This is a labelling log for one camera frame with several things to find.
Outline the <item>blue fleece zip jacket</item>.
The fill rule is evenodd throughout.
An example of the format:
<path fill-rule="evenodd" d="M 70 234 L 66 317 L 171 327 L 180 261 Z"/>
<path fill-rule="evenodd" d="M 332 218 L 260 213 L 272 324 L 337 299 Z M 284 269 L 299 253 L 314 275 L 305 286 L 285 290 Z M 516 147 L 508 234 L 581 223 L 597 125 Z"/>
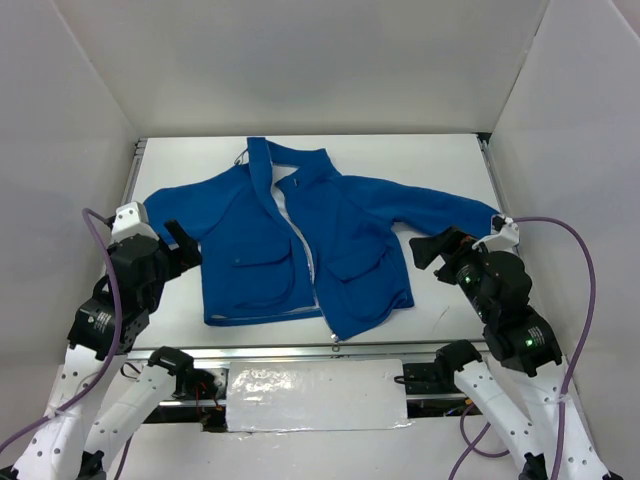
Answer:
<path fill-rule="evenodd" d="M 335 340 L 350 339 L 414 304 L 395 224 L 484 237 L 495 216 L 477 200 L 344 175 L 323 149 L 251 137 L 245 153 L 212 178 L 144 203 L 160 237 L 173 220 L 199 244 L 209 326 L 322 316 Z"/>

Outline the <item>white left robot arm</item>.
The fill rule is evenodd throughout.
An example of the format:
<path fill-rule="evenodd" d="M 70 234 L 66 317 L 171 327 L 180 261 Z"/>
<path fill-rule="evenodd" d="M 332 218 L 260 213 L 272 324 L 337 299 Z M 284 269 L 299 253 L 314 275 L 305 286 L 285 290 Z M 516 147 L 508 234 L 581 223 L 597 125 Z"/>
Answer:
<path fill-rule="evenodd" d="M 196 241 L 177 221 L 164 226 L 172 245 L 154 233 L 134 233 L 103 247 L 106 274 L 78 308 L 45 413 L 14 434 L 31 440 L 2 468 L 2 478 L 104 479 L 113 462 L 125 460 L 134 433 L 163 400 L 196 394 L 193 358 L 161 347 L 120 399 L 101 409 L 165 284 L 202 261 Z"/>

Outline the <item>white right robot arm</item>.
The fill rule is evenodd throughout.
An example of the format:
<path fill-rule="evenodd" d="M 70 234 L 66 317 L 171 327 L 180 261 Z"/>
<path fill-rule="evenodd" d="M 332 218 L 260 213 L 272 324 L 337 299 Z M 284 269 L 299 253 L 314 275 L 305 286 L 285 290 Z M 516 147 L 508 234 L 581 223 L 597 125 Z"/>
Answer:
<path fill-rule="evenodd" d="M 451 227 L 410 240 L 417 268 L 442 259 L 436 279 L 461 289 L 484 325 L 491 356 L 524 404 L 511 399 L 468 340 L 437 351 L 436 382 L 472 401 L 503 442 L 520 478 L 613 479 L 569 393 L 578 358 L 562 353 L 551 325 L 531 306 L 532 280 L 512 251 L 518 243 L 518 225 L 504 215 L 493 218 L 490 234 L 481 239 Z"/>

